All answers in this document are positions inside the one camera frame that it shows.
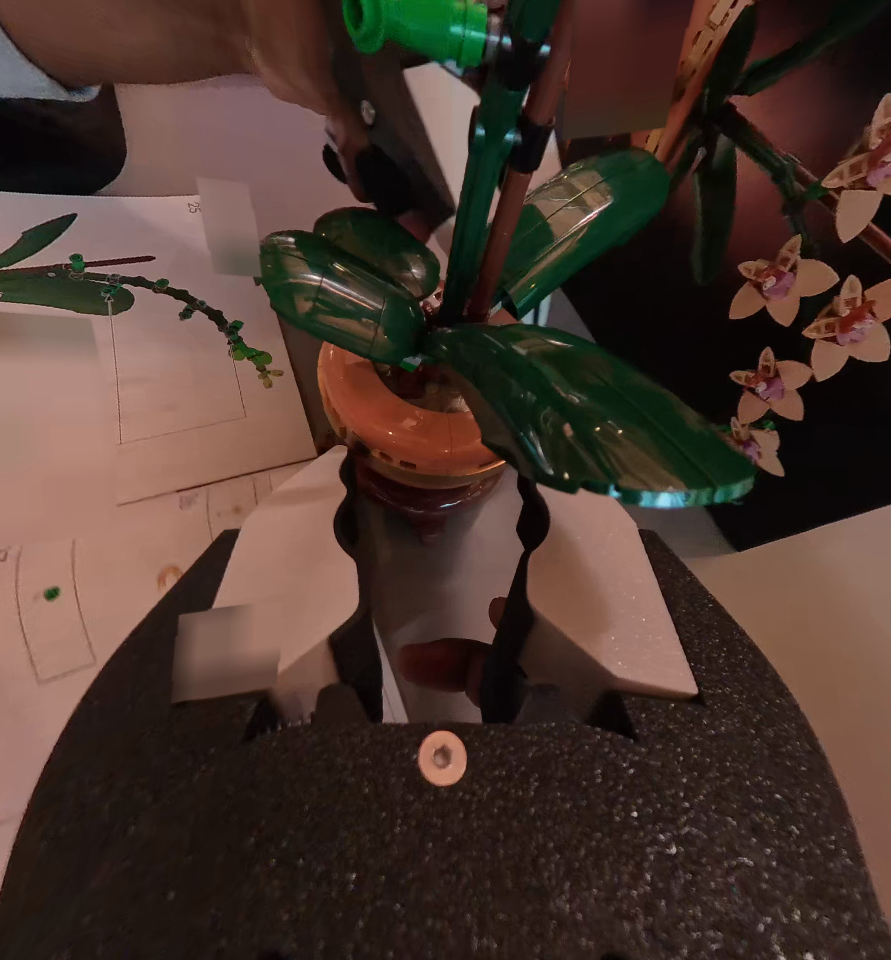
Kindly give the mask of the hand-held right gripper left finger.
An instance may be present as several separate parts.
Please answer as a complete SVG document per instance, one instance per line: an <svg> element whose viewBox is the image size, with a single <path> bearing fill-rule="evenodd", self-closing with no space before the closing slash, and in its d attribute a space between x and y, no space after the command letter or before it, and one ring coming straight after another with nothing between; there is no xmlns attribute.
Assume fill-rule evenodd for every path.
<svg viewBox="0 0 891 960"><path fill-rule="evenodd" d="M321 690L343 685L368 720L383 720L355 482L355 461L335 446L244 522L212 608L178 619L176 703L268 693L286 720L306 721Z"/></svg>

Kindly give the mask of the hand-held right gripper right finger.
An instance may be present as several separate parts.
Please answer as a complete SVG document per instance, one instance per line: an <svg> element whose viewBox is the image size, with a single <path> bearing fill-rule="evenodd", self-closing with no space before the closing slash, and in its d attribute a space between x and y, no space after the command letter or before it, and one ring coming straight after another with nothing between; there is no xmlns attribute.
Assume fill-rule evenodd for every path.
<svg viewBox="0 0 891 960"><path fill-rule="evenodd" d="M700 699L637 524L613 499L520 477L522 547L481 677L484 722L629 722Z"/></svg>

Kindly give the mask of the brick orchid plant model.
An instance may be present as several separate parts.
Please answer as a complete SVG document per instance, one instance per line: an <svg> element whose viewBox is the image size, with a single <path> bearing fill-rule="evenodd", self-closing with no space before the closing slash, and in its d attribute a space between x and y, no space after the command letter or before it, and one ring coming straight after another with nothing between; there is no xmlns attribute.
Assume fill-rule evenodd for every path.
<svg viewBox="0 0 891 960"><path fill-rule="evenodd" d="M675 395L605 350L531 325L540 305L663 209L664 162L607 150L527 188L569 69L568 2L486 2L443 280L396 219L345 208L261 243L277 317L321 342L319 393L370 494L415 526L490 491L504 468L566 494L681 509L742 498L755 469Z"/></svg>

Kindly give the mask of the person's left forearm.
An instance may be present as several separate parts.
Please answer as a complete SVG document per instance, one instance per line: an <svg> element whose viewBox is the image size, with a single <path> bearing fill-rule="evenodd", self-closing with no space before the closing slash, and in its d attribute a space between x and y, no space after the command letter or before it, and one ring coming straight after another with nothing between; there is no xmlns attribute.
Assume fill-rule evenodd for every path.
<svg viewBox="0 0 891 960"><path fill-rule="evenodd" d="M320 116L345 108L319 2L0 1L0 26L68 89L251 75Z"/></svg>

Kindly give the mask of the open building instruction booklet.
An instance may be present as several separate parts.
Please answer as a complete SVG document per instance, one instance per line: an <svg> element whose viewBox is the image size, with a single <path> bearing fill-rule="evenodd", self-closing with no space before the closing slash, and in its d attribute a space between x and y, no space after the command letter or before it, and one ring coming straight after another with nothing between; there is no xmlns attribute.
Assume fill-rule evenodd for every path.
<svg viewBox="0 0 891 960"><path fill-rule="evenodd" d="M212 270L197 196L0 193L0 252L75 213L31 260L151 256L122 273L174 287L244 323L283 372L272 387L236 362L202 315L139 290L131 310L91 318L116 420L115 521L106 532L0 545L0 885L21 817L90 682L218 534L315 456L279 322L254 282Z"/></svg>

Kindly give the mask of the black padded bag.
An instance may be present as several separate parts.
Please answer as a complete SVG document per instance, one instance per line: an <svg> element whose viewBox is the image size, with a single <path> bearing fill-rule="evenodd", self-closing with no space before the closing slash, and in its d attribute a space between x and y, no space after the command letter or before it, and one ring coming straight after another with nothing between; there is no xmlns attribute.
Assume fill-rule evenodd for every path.
<svg viewBox="0 0 891 960"><path fill-rule="evenodd" d="M115 89L87 102L0 99L0 191L89 196L127 159Z"/></svg>

